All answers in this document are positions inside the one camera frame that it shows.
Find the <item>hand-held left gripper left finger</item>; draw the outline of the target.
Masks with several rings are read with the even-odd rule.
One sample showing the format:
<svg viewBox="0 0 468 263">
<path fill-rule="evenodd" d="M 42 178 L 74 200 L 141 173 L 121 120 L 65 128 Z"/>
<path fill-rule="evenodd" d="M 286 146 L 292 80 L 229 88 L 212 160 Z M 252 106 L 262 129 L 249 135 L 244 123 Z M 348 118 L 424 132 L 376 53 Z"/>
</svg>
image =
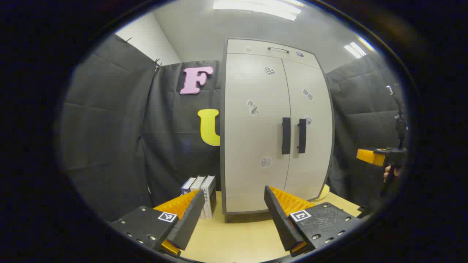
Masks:
<svg viewBox="0 0 468 263">
<path fill-rule="evenodd" d="M 177 258 L 186 249 L 204 204 L 204 193 L 197 189 L 154 208 L 139 206 L 110 226 L 139 246 Z"/>
</svg>

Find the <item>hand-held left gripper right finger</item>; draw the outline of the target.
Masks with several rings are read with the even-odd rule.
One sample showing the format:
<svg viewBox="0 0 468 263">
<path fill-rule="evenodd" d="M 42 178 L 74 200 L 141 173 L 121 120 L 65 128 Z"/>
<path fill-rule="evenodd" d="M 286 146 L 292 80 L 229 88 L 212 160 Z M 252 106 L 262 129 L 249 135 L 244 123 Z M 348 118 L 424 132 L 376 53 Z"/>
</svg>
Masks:
<svg viewBox="0 0 468 263">
<path fill-rule="evenodd" d="M 270 186 L 264 188 L 264 201 L 283 248 L 292 257 L 328 246 L 362 222 L 330 202 L 313 204 Z"/>
</svg>

